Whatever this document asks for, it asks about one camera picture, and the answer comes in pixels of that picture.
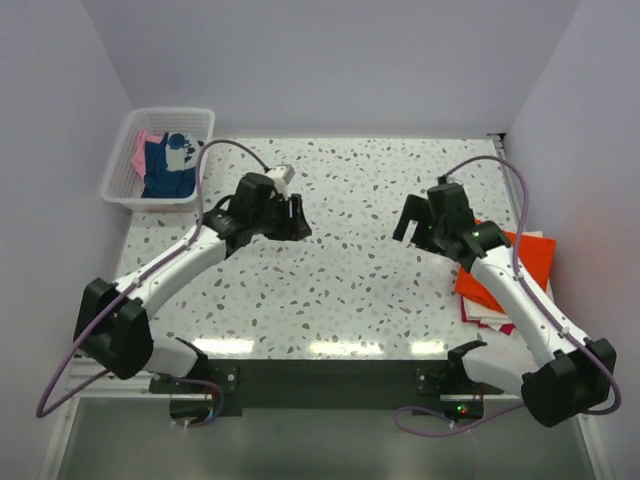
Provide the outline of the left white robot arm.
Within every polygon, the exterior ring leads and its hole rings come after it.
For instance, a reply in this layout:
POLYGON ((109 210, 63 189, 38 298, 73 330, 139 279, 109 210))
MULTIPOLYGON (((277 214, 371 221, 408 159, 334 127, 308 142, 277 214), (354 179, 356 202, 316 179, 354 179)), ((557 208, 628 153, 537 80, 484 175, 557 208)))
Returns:
POLYGON ((119 379, 141 371, 171 376, 185 392, 207 380, 205 355, 182 339, 157 339, 150 321, 175 294, 209 268, 227 260, 256 235, 300 241, 311 234, 302 199, 289 192, 289 165, 250 172, 236 191, 202 214, 176 244, 147 265, 84 290, 74 345, 119 379))

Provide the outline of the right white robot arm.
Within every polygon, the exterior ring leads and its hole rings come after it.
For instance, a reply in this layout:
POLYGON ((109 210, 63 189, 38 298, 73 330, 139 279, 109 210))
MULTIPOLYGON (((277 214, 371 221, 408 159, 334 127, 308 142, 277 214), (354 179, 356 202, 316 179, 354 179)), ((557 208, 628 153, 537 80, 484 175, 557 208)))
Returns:
POLYGON ((597 414, 614 391, 617 359, 606 339, 593 340, 556 306, 518 257, 514 241, 494 222, 478 223, 464 188, 444 183, 425 197, 407 196, 393 239, 416 228, 417 248, 457 262, 498 302, 522 336, 529 357, 508 356, 485 341, 447 354, 444 381, 459 393, 478 383, 519 396, 545 427, 597 414))

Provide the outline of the orange t shirt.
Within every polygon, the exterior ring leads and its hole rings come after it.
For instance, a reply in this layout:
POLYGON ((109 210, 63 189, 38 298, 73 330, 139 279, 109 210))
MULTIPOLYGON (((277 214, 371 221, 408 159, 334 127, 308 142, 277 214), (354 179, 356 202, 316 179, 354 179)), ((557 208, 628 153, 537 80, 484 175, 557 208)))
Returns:
MULTIPOLYGON (((540 286, 548 290, 553 258, 557 241, 544 236, 540 231, 525 232, 519 248, 519 260, 531 277, 540 286)), ((468 300, 505 314, 497 300, 473 276, 460 268, 455 284, 455 292, 468 300)))

